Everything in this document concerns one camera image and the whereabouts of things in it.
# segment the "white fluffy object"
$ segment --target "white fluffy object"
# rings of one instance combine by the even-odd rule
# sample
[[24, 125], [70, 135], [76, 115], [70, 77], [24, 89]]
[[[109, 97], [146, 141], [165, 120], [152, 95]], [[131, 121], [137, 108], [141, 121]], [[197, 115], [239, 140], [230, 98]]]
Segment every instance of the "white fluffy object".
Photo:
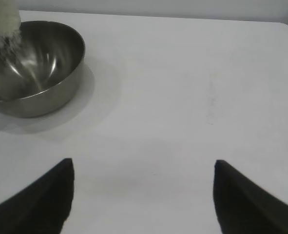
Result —
[[11, 36], [19, 31], [20, 15], [15, 0], [0, 0], [0, 36]]

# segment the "white tabletop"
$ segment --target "white tabletop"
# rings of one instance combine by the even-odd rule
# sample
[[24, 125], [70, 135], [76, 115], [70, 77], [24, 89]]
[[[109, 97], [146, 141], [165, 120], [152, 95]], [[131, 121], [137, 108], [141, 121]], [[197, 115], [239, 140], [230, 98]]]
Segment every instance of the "white tabletop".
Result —
[[288, 26], [21, 12], [86, 42], [78, 95], [50, 116], [0, 114], [0, 203], [62, 158], [76, 171], [63, 234], [220, 234], [214, 163], [288, 203]]

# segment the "metal bowl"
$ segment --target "metal bowl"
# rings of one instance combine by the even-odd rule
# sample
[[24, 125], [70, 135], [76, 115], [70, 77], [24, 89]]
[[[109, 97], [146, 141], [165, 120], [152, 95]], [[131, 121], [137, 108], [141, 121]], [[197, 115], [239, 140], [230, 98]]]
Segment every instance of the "metal bowl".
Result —
[[85, 44], [73, 28], [57, 22], [23, 22], [21, 48], [0, 56], [0, 111], [17, 117], [52, 112], [76, 93]]

